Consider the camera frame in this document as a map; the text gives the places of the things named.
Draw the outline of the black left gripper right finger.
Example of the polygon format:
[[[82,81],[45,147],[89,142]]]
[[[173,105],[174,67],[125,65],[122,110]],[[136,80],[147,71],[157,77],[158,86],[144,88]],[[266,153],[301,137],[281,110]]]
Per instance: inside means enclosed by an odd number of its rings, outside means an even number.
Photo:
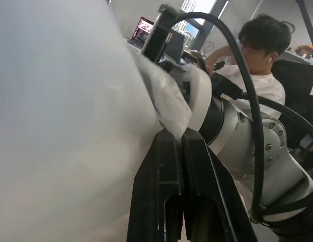
[[[189,241],[256,241],[232,176],[201,134],[182,137],[184,220]]]

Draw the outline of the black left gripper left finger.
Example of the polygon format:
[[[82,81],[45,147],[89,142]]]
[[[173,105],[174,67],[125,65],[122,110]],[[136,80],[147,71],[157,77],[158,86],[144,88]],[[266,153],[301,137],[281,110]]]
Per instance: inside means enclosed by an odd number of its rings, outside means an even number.
[[[181,149],[163,129],[156,134],[133,183],[127,241],[178,241],[184,188]]]

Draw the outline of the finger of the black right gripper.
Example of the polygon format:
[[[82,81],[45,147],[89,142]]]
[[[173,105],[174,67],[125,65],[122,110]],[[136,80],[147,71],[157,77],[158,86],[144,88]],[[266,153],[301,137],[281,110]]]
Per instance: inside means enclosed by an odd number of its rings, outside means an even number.
[[[177,11],[172,6],[159,6],[158,16],[142,49],[142,55],[150,61],[157,63],[160,60],[176,17]]]

